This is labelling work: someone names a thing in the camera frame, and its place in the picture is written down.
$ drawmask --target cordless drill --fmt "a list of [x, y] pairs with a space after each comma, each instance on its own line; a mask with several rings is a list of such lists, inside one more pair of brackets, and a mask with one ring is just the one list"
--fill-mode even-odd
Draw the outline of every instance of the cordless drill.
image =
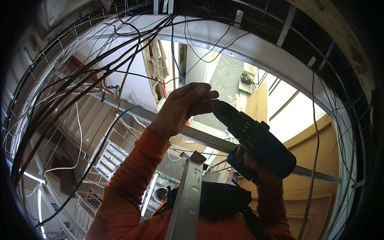
[[[262, 166], [272, 170], [283, 179], [290, 175], [295, 166], [295, 156], [272, 134], [264, 122], [253, 120], [230, 104], [219, 101], [212, 106], [215, 117], [227, 126], [228, 131], [239, 141], [244, 151], [252, 155]], [[236, 147], [227, 157], [231, 164], [245, 179], [257, 179], [257, 172], [244, 164], [244, 154], [236, 154]]]

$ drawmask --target worker's right hand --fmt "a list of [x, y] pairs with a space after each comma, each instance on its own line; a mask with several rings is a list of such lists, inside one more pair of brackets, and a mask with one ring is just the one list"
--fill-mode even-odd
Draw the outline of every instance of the worker's right hand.
[[[244, 153], [244, 149], [240, 146], [237, 149], [237, 155], [242, 155]], [[282, 180], [279, 179], [276, 174], [272, 170], [266, 169], [262, 166], [254, 157], [252, 157], [249, 153], [245, 153], [244, 155], [244, 164], [245, 166], [255, 170], [258, 174], [258, 179], [253, 180], [257, 186], [265, 186], [276, 188], [282, 184]]]
[[174, 90], [167, 98], [149, 130], [164, 141], [179, 134], [191, 116], [211, 113], [218, 98], [208, 83], [190, 83]]

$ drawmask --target worker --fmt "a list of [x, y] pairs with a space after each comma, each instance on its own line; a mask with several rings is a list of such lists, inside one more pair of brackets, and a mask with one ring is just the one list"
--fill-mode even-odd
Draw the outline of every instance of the worker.
[[[207, 83], [190, 83], [174, 90], [154, 121], [135, 142], [135, 148], [117, 169], [103, 194], [86, 239], [164, 239], [172, 210], [140, 223], [141, 197], [167, 149], [168, 141], [179, 134], [191, 116], [210, 113], [218, 92]], [[277, 240], [294, 239], [287, 223], [283, 202], [282, 180], [264, 169], [250, 155], [246, 166], [258, 172], [258, 219], [263, 228]], [[242, 214], [224, 218], [199, 217], [197, 239], [257, 239]]]

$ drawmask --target concrete floor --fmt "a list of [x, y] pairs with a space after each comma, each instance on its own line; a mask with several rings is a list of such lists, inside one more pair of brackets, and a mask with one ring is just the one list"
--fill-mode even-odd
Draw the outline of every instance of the concrete floor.
[[[239, 93], [239, 78], [243, 71], [243, 66], [244, 62], [236, 58], [227, 55], [222, 55], [220, 57], [211, 81], [209, 82], [212, 86], [212, 90], [219, 92], [220, 100], [231, 102], [228, 96], [234, 98], [235, 93]], [[223, 132], [227, 129], [224, 124], [217, 120], [213, 113], [195, 116], [193, 121], [200, 122]]]

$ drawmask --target orange shirt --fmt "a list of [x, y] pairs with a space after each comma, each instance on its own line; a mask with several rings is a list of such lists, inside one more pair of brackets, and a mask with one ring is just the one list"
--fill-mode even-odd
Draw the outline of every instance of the orange shirt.
[[[117, 169], [109, 186], [105, 187], [103, 203], [88, 230], [86, 239], [164, 239], [172, 210], [139, 223], [141, 196], [163, 159], [170, 143], [164, 142], [146, 129], [135, 148]], [[285, 217], [283, 189], [258, 188], [260, 223], [277, 240], [294, 240]], [[200, 218], [197, 239], [252, 239], [242, 214], [230, 218], [207, 220]]]

